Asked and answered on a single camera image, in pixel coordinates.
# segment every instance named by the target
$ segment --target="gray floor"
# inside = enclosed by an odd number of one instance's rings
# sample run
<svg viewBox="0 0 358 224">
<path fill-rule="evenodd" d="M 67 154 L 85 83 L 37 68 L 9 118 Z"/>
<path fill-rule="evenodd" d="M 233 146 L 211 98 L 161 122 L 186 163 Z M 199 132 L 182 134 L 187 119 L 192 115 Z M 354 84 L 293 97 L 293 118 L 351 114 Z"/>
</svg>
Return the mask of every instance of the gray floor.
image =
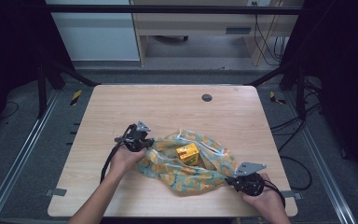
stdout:
<svg viewBox="0 0 358 224">
<path fill-rule="evenodd" d="M 240 38 L 206 36 L 191 36 L 184 43 L 161 37 L 151 38 L 145 67 L 122 64 L 114 69 L 105 67 L 98 71 L 83 67 L 79 69 L 79 73 L 102 83 L 241 85 L 255 80 L 274 67 L 265 64 L 253 67 Z M 57 184 L 71 148 L 70 143 L 75 138 L 72 132 L 78 128 L 77 124 L 82 119 L 92 88 L 70 77 L 64 78 L 67 84 L 62 91 L 48 91 L 52 92 L 51 95 L 58 93 L 57 103 L 2 208 L 1 223 L 27 223 L 27 220 L 28 223 L 35 223 L 36 220 L 48 220 L 48 223 L 51 223 L 67 219 L 50 217 L 47 214 L 50 198 L 45 192 L 46 189 L 54 189 Z M 276 93 L 278 99 L 285 99 L 288 102 L 295 96 L 291 91 L 279 90 L 279 79 L 280 77 L 276 77 L 257 88 L 271 127 L 296 116 L 290 104 L 280 105 L 269 99 L 271 91 Z M 36 90 L 36 83 L 31 82 L 17 88 L 8 97 L 10 102 L 19 105 L 19 109 L 11 117 L 0 120 L 0 185 L 36 122 Z M 70 102 L 76 90 L 82 90 L 82 94 L 77 105 L 71 106 Z M 313 95 L 308 100 L 307 107 L 318 103 Z M 15 109 L 14 104 L 7 104 L 3 116 L 11 114 Z M 295 123 L 279 133 L 292 133 L 297 125 L 298 123 Z M 355 161 L 342 159 L 339 144 L 325 117 L 318 111 L 308 115 L 306 128 L 310 131 L 358 223 L 358 165 Z M 323 177 L 312 160 L 304 132 L 296 135 L 281 152 L 283 156 L 303 162 L 313 177 L 309 189 L 294 190 L 301 192 L 303 199 L 296 201 L 298 214 L 292 217 L 292 221 L 341 223 L 325 188 Z M 289 136 L 274 135 L 277 147 Z M 303 169 L 288 160 L 282 160 L 282 163 L 291 185 L 301 187 L 307 184 L 308 177 Z M 243 218 L 242 223 L 259 223 L 259 220 Z"/>
</svg>

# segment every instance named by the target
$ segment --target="human arm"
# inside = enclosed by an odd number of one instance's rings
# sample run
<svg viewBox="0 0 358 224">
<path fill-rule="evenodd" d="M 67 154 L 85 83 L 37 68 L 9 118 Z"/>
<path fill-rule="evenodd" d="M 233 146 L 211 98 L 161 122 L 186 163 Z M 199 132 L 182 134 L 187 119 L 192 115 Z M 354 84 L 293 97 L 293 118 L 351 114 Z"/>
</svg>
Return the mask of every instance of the human arm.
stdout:
<svg viewBox="0 0 358 224">
<path fill-rule="evenodd" d="M 68 223 L 100 223 L 120 180 L 133 164 L 144 156 L 145 148 L 139 152 L 131 152 L 125 147 L 120 147 L 110 162 L 109 172 L 103 182 L 94 190 Z"/>
<path fill-rule="evenodd" d="M 269 181 L 267 174 L 260 174 L 263 179 Z M 272 189 L 264 188 L 258 196 L 249 196 L 240 191 L 244 202 L 253 206 L 260 215 L 272 224 L 290 224 L 289 217 L 284 210 L 281 197 Z"/>
</svg>

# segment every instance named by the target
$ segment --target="floral cloth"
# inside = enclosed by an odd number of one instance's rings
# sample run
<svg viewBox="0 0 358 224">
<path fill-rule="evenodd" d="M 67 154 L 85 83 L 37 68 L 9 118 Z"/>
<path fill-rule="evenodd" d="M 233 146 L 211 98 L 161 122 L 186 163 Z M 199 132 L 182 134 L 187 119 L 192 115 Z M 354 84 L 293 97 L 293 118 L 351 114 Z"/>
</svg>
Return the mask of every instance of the floral cloth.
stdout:
<svg viewBox="0 0 358 224">
<path fill-rule="evenodd" d="M 200 152 L 200 164 L 187 166 L 178 159 L 176 149 L 195 143 Z M 237 167 L 227 148 L 212 138 L 190 130 L 178 130 L 155 143 L 139 161 L 138 170 L 149 177 L 162 180 L 178 191 L 216 188 L 233 176 Z"/>
</svg>

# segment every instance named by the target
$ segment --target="human hand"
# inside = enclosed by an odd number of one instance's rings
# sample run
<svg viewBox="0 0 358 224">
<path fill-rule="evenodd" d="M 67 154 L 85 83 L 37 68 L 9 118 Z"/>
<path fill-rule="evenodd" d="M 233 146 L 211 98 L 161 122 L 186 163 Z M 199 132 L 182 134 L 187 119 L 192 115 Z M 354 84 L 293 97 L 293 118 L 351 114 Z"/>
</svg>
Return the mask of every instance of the human hand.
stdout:
<svg viewBox="0 0 358 224">
<path fill-rule="evenodd" d="M 263 179 L 269 181 L 267 174 L 260 174 Z M 290 223 L 284 210 L 281 197 L 272 189 L 264 188 L 258 196 L 249 196 L 240 191 L 244 202 L 253 206 L 260 215 L 270 223 Z"/>
<path fill-rule="evenodd" d="M 126 174 L 137 161 L 140 161 L 146 153 L 146 148 L 139 152 L 131 152 L 125 146 L 118 148 L 115 156 L 110 161 L 109 174 L 113 172 L 121 172 Z"/>
</svg>

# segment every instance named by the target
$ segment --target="black clamp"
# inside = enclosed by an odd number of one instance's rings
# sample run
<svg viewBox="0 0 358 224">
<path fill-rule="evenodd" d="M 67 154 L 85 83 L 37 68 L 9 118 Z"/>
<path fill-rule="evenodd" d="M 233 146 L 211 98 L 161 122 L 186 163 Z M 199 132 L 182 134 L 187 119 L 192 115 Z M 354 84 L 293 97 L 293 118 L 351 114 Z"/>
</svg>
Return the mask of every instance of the black clamp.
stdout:
<svg viewBox="0 0 358 224">
<path fill-rule="evenodd" d="M 233 177 L 226 177 L 226 182 L 230 186 L 233 186 L 236 191 L 242 191 L 250 196 L 260 195 L 263 192 L 264 187 L 272 189 L 281 197 L 283 207 L 285 207 L 286 201 L 278 188 L 270 181 L 263 179 L 263 177 L 257 173 L 257 171 L 266 167 L 265 164 L 243 162 L 237 171 L 235 171 Z"/>
<path fill-rule="evenodd" d="M 122 136 L 115 138 L 116 145 L 110 152 L 103 166 L 100 183 L 103 182 L 106 169 L 119 147 L 125 145 L 129 151 L 138 152 L 144 147 L 149 148 L 153 145 L 155 142 L 154 139 L 146 139 L 147 132 L 150 131 L 151 130 L 143 122 L 138 121 L 138 124 L 131 124 Z"/>
</svg>

